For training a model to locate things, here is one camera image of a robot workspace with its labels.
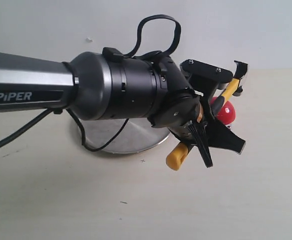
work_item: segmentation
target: metal base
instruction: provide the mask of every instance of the metal base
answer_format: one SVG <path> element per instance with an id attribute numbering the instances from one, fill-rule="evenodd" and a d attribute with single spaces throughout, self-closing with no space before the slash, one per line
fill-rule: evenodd
<path id="1" fill-rule="evenodd" d="M 81 121 L 86 143 L 99 148 L 120 129 L 124 119 Z M 146 118 L 130 119 L 122 132 L 103 151 L 112 154 L 135 154 L 164 142 L 170 134 L 167 128 L 154 129 Z"/>

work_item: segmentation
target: black strap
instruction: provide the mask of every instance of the black strap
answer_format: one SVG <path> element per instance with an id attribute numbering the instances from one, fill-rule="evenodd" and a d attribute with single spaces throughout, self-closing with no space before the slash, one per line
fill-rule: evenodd
<path id="1" fill-rule="evenodd" d="M 138 49 L 140 47 L 140 44 L 141 44 L 141 33 L 142 33 L 143 26 L 147 22 L 149 22 L 151 20 L 155 20 L 155 19 L 168 19 L 168 20 L 171 20 L 171 21 L 175 22 L 175 24 L 176 24 L 175 31 L 174 31 L 174 39 L 172 41 L 172 44 L 170 45 L 170 47 L 166 51 L 161 52 L 159 54 L 160 58 L 163 58 L 163 57 L 171 55 L 177 49 L 177 47 L 179 45 L 179 41 L 180 41 L 180 35 L 181 35 L 181 25 L 180 25 L 180 23 L 177 22 L 171 16 L 164 15 L 164 14 L 158 14 L 158 15 L 153 15 L 153 16 L 146 17 L 145 19 L 143 19 L 139 23 L 138 28 L 137 28 L 137 42 L 136 42 L 136 45 L 129 53 L 125 54 L 125 58 L 131 58 L 137 53 L 137 51 L 138 51 Z"/>

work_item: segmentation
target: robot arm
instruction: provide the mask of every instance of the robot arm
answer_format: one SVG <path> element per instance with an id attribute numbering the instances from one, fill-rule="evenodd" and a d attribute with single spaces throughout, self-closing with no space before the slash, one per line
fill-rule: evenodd
<path id="1" fill-rule="evenodd" d="M 135 56 L 143 25 L 154 19 L 176 23 L 170 48 Z M 59 63 L 0 53 L 0 112 L 47 109 L 29 123 L 31 127 L 48 113 L 60 114 L 66 109 L 83 131 L 84 146 L 79 119 L 147 118 L 153 128 L 169 128 L 186 146 L 186 154 L 180 154 L 178 148 L 168 156 L 168 166 L 177 170 L 191 148 L 197 146 L 206 166 L 211 167 L 209 147 L 236 152 L 243 148 L 244 140 L 214 117 L 230 95 L 242 91 L 241 79 L 228 70 L 194 60 L 185 61 L 179 68 L 170 55 L 179 44 L 180 31 L 175 19 L 155 15 L 140 22 L 136 46 L 128 54 L 105 47 L 102 54 L 84 52 L 71 62 Z M 247 65 L 240 62 L 237 70 L 244 76 L 247 69 L 242 66 Z M 228 87 L 211 108 L 209 101 L 221 85 Z M 27 129 L 25 126 L 0 147 Z M 172 161 L 178 167 L 172 167 Z"/>

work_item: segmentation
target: white wall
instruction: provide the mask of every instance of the white wall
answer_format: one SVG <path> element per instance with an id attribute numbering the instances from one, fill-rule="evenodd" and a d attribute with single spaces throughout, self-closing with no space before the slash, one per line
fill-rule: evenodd
<path id="1" fill-rule="evenodd" d="M 0 52 L 56 61 L 104 46 L 128 52 L 138 22 L 159 13 L 182 24 L 177 63 L 292 68 L 292 0 L 0 0 Z M 172 31 L 173 23 L 149 23 L 141 52 L 166 48 Z"/>

